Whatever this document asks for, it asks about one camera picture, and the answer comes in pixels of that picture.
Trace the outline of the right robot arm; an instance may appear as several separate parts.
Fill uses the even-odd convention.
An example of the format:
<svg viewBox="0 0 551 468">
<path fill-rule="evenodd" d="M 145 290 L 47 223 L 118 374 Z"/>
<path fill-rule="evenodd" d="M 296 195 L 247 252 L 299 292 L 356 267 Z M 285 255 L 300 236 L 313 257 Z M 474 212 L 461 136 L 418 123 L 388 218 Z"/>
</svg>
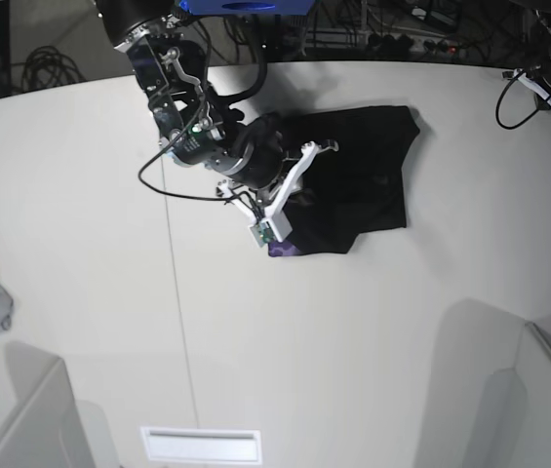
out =
<svg viewBox="0 0 551 468">
<path fill-rule="evenodd" d="M 106 35 L 128 58 L 159 132 L 157 162 L 171 157 L 183 167 L 202 165 L 224 177 L 213 201 L 247 211 L 255 224 L 282 209 L 297 182 L 333 140 L 308 141 L 288 148 L 281 119 L 264 114 L 243 124 L 237 103 L 254 97 L 267 78 L 262 47 L 248 22 L 233 17 L 254 54 L 255 81 L 239 93 L 222 96 L 211 84 L 214 41 L 197 16 L 175 1 L 97 1 Z M 183 36 L 188 26 L 202 30 L 203 41 Z"/>
</svg>

